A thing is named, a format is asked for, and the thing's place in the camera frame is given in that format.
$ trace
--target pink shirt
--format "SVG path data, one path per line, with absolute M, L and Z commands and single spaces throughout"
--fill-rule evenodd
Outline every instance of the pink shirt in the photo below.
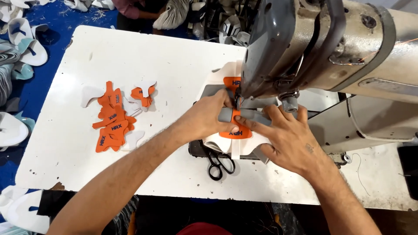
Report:
M 142 6 L 145 6 L 145 0 L 112 0 L 116 9 L 124 16 L 131 19 L 139 18 L 139 9 L 134 6 L 139 2 Z

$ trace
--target man's right hand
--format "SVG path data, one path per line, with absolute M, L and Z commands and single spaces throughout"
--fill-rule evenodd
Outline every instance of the man's right hand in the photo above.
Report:
M 299 105 L 298 116 L 283 110 L 282 106 L 264 108 L 272 120 L 271 126 L 236 116 L 235 120 L 262 136 L 272 145 L 262 144 L 261 151 L 276 165 L 295 172 L 307 180 L 329 167 L 336 167 L 321 149 L 308 126 L 307 109 Z

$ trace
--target tattoo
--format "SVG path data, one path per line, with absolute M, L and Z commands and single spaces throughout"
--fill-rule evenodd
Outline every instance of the tattoo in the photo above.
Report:
M 313 149 L 313 147 L 310 145 L 310 144 L 306 144 L 305 145 L 305 148 L 306 148 L 306 150 L 308 151 L 308 152 L 310 152 L 310 153 L 314 153 L 314 149 Z

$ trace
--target finger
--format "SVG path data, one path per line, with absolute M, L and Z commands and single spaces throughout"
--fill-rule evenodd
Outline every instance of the finger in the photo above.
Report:
M 237 125 L 235 125 L 234 123 L 219 122 L 219 124 L 218 124 L 218 132 L 232 132 L 232 133 L 235 133 L 239 130 L 240 130 L 240 128 Z
M 263 113 L 267 114 L 272 121 L 284 121 L 285 117 L 276 105 L 268 105 L 263 109 Z
M 299 105 L 297 120 L 301 123 L 308 123 L 308 110 L 302 105 Z
M 279 106 L 279 110 L 280 110 L 280 112 L 283 114 L 283 116 L 284 116 L 287 120 L 289 120 L 289 121 L 293 121 L 293 120 L 295 120 L 295 117 L 293 116 L 293 114 L 291 114 L 291 113 L 289 113 L 289 112 L 285 112 L 285 111 L 283 110 L 283 105 L 280 105 L 280 106 Z
M 235 116 L 235 120 L 239 124 L 249 128 L 252 131 L 259 133 L 262 136 L 268 137 L 271 133 L 271 127 L 268 127 L 264 124 L 261 124 L 255 121 L 251 121 L 245 117 Z
M 223 105 L 225 105 L 226 107 L 234 107 L 234 105 L 232 104 L 231 97 L 229 97 L 228 91 L 226 89 L 220 89 L 218 92 L 216 92 L 215 96 L 222 100 Z
M 275 159 L 277 157 L 276 149 L 268 143 L 264 143 L 260 145 L 260 150 L 270 160 Z

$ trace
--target man's left hand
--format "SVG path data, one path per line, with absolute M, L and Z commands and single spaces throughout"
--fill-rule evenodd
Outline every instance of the man's left hand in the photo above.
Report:
M 218 132 L 237 132 L 239 130 L 237 125 L 218 121 L 218 115 L 225 106 L 233 107 L 228 92 L 222 89 L 213 96 L 203 97 L 197 101 L 173 126 L 181 131 L 185 143 Z

